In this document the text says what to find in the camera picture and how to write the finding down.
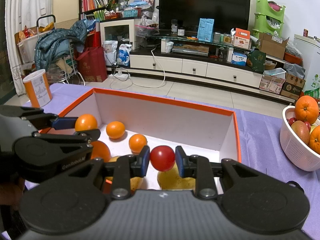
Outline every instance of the white cable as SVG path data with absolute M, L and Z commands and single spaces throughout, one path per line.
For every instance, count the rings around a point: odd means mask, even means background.
M 159 86 L 157 86 L 157 87 L 148 87 L 148 86 L 137 85 L 137 84 L 135 84 L 135 83 L 131 80 L 132 84 L 134 84 L 134 85 L 136 85 L 136 86 L 138 86 L 138 87 L 143 87 L 143 88 L 159 88 L 159 87 L 161 87 L 162 84 L 165 82 L 165 71 L 164 71 L 164 68 L 163 68 L 163 66 L 161 65 L 161 63 L 156 59 L 155 55 L 153 54 L 153 51 L 154 51 L 155 49 L 156 49 L 156 47 L 151 50 L 151 54 L 152 54 L 153 58 L 159 63 L 160 67 L 161 67 L 162 70 L 163 70 L 163 75 L 164 75 L 164 77 L 163 77 L 162 83 L 161 83 Z
M 155 49 L 156 49 L 156 47 L 151 50 L 151 54 L 152 54 L 153 58 L 159 63 L 160 67 L 162 68 L 163 74 L 164 74 L 163 81 L 162 81 L 162 83 L 161 83 L 159 86 L 157 86 L 157 87 L 148 87 L 148 86 L 142 86 L 142 85 L 138 85 L 138 84 L 134 83 L 134 82 L 132 81 L 131 77 L 130 77 L 130 74 L 129 74 L 128 70 L 125 69 L 125 68 L 123 68 L 123 67 L 116 68 L 115 71 L 114 71 L 114 73 L 113 73 L 113 76 L 114 76 L 117 80 L 120 80 L 120 81 L 127 81 L 128 79 L 130 79 L 132 85 L 136 85 L 136 86 L 138 86 L 138 87 L 143 87 L 143 88 L 159 88 L 159 87 L 161 87 L 162 84 L 165 82 L 165 71 L 164 71 L 164 68 L 163 68 L 163 66 L 161 65 L 161 63 L 156 59 L 155 55 L 153 54 L 153 51 L 154 51 Z M 117 78 L 117 77 L 114 75 L 114 74 L 116 73 L 116 70 L 124 70 L 124 71 L 126 71 L 126 72 L 128 73 L 128 78 L 127 78 L 126 80 L 121 80 L 121 79 Z

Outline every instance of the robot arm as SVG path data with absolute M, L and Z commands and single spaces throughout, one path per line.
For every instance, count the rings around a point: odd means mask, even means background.
M 301 231 L 310 208 L 304 193 L 234 160 L 210 163 L 202 156 L 187 156 L 177 146 L 179 175 L 195 178 L 195 191 L 133 194 L 130 178 L 147 174 L 148 146 L 138 156 L 121 156 L 114 163 L 90 160 L 90 142 L 99 138 L 99 130 L 71 136 L 40 134 L 40 128 L 72 128 L 76 118 L 30 108 L 20 108 L 22 116 L 9 116 L 3 109 L 0 125 L 9 132 L 0 135 L 1 157 L 7 163 L 13 160 L 11 168 L 20 176 L 40 183 L 20 202 L 28 228 L 21 240 L 149 240 L 159 235 L 190 240 L 310 239 Z M 102 193 L 106 176 L 114 177 L 110 194 Z

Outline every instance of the white refrigerator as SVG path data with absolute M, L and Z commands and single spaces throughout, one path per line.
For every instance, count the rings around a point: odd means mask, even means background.
M 314 98 L 319 98 L 320 91 L 320 40 L 295 34 L 293 44 L 301 51 L 305 68 L 306 84 L 303 92 Z

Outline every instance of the power strip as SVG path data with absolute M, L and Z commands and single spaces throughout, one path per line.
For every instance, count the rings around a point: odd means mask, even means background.
M 113 78 L 113 79 L 118 79 L 118 80 L 121 80 L 121 81 L 126 81 L 126 80 L 128 80 L 130 78 L 130 74 L 122 73 L 122 71 L 119 70 L 118 73 L 115 73 L 114 75 L 111 74 L 111 75 L 108 76 L 108 78 Z

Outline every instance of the air conditioner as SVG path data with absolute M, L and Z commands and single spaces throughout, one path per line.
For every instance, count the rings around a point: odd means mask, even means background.
M 56 27 L 69 29 L 79 19 L 79 0 L 52 0 Z

